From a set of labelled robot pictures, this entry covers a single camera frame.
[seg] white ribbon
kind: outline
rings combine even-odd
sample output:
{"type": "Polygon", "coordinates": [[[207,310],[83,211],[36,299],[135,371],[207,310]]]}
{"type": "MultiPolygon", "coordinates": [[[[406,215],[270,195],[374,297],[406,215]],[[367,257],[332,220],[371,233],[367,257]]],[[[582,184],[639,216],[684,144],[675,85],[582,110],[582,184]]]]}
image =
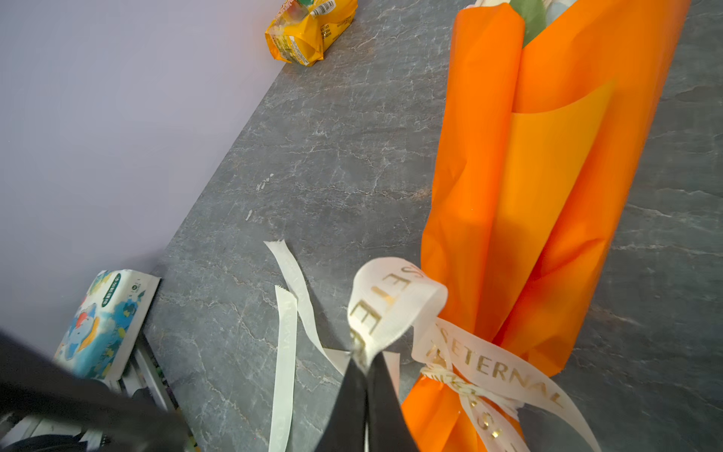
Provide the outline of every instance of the white ribbon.
{"type": "MultiPolygon", "coordinates": [[[[307,335],[328,358],[332,351],[322,348],[319,342],[313,309],[298,264],[283,242],[267,242],[267,246],[276,256],[286,283],[298,299],[299,315],[307,335]],[[305,318],[302,309],[308,310],[311,315],[307,313],[305,318]]],[[[277,288],[282,323],[290,317],[286,309],[291,299],[284,299],[284,292],[277,288]]],[[[421,270],[404,259],[381,257],[361,267],[354,277],[347,311],[354,340],[352,355],[360,368],[368,369],[377,353],[413,326],[412,358],[427,365],[422,370],[426,377],[449,385],[459,394],[463,410],[489,452],[529,452],[529,449],[512,424],[486,400],[497,404],[514,419],[517,419],[517,409],[524,404],[555,413],[570,424],[593,451],[600,452],[600,446],[582,414],[555,382],[509,351],[438,318],[446,299],[446,287],[427,278],[421,270]],[[469,383],[455,374],[455,368],[469,383]]],[[[287,325],[280,325],[279,328],[270,452],[285,449],[291,422],[290,400],[293,392],[289,394],[288,388],[290,386],[293,391],[294,374],[293,369],[289,372],[287,364],[280,366],[279,359],[288,359],[287,348],[293,346],[293,343],[285,339],[282,341],[282,331],[288,334],[291,329],[287,325]],[[280,376],[282,369],[287,374],[280,376]]]]}
{"type": "MultiPolygon", "coordinates": [[[[350,352],[327,349],[321,345],[316,329],[314,307],[299,263],[294,259],[283,240],[264,243],[276,258],[286,285],[291,290],[287,291],[282,287],[275,287],[279,326],[268,450],[269,452],[284,452],[291,431],[292,414],[294,413],[296,314],[299,314],[301,323],[304,326],[304,332],[312,344],[342,375],[349,363],[350,352]]],[[[385,351],[384,360],[387,363],[394,390],[399,396],[399,353],[385,351]]]]}

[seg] gray marble countertop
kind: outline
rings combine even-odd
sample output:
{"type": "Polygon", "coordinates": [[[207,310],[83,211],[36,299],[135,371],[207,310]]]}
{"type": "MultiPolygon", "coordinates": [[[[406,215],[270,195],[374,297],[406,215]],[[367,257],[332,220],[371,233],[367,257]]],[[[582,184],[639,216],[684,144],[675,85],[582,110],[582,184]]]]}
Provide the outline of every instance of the gray marble countertop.
{"type": "MultiPolygon", "coordinates": [[[[322,343],[373,257],[419,262],[451,26],[469,0],[361,1],[311,68],[286,65],[168,246],[145,335],[204,452],[266,451],[286,239],[322,343]]],[[[555,379],[604,451],[723,444],[723,4],[694,0],[585,325],[555,379]]],[[[402,393],[419,365],[402,351],[402,393]]],[[[340,375],[299,332],[290,451],[312,451],[340,375]]],[[[532,451],[582,451],[524,409],[532,451]]]]}

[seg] snack package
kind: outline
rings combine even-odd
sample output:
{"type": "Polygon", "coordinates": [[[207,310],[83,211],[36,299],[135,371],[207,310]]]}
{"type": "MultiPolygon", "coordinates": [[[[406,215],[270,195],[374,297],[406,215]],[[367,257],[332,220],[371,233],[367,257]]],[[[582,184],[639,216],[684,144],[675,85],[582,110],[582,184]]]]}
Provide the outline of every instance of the snack package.
{"type": "Polygon", "coordinates": [[[346,30],[356,0],[286,0],[266,30],[274,59],[312,66],[346,30]]]}

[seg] orange wrapping paper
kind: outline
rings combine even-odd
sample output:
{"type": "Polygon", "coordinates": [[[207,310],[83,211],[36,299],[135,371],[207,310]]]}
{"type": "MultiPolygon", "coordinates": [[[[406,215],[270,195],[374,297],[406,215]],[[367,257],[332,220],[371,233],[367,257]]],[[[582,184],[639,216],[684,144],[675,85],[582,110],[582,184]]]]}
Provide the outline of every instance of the orange wrapping paper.
{"type": "MultiPolygon", "coordinates": [[[[458,14],[422,238],[441,318],[565,366],[689,3],[578,0],[524,49],[509,5],[458,14]]],[[[420,379],[402,409],[422,452],[486,450],[442,383],[420,379]]]]}

